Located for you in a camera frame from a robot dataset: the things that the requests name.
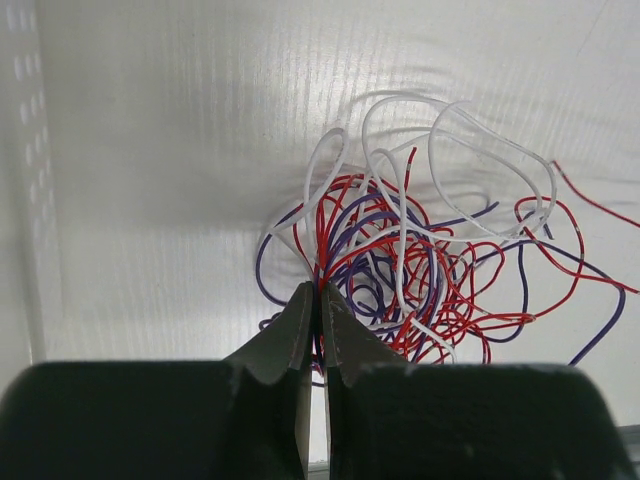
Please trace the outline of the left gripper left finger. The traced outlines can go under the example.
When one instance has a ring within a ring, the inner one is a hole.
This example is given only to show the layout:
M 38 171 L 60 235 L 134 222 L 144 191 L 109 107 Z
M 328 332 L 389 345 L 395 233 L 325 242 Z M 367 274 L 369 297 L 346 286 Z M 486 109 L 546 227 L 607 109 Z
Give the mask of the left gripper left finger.
M 1 400 L 5 479 L 304 479 L 314 289 L 221 360 L 24 370 Z

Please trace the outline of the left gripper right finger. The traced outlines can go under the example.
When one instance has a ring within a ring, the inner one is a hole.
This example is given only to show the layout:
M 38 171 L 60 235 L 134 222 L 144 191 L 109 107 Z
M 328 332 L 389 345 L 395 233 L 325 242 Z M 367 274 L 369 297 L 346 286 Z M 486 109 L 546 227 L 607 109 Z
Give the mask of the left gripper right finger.
M 596 386 L 557 364 L 419 365 L 321 294 L 333 479 L 633 479 Z

